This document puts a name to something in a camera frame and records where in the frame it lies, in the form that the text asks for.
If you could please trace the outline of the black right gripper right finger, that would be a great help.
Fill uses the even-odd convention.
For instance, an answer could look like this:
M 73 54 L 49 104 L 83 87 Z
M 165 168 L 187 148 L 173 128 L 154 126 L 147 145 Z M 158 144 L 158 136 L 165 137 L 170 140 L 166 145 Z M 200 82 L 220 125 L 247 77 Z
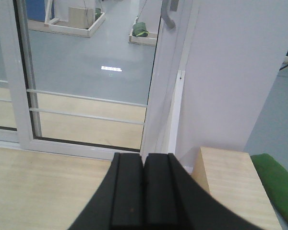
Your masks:
M 259 229 L 201 188 L 172 153 L 150 153 L 144 179 L 145 230 Z

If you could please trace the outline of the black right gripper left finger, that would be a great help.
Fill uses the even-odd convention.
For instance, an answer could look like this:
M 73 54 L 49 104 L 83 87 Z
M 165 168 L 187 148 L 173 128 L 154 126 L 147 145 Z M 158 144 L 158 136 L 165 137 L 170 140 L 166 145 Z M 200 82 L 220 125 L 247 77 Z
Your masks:
M 102 183 L 71 230 L 141 230 L 144 227 L 143 163 L 135 153 L 115 153 Z

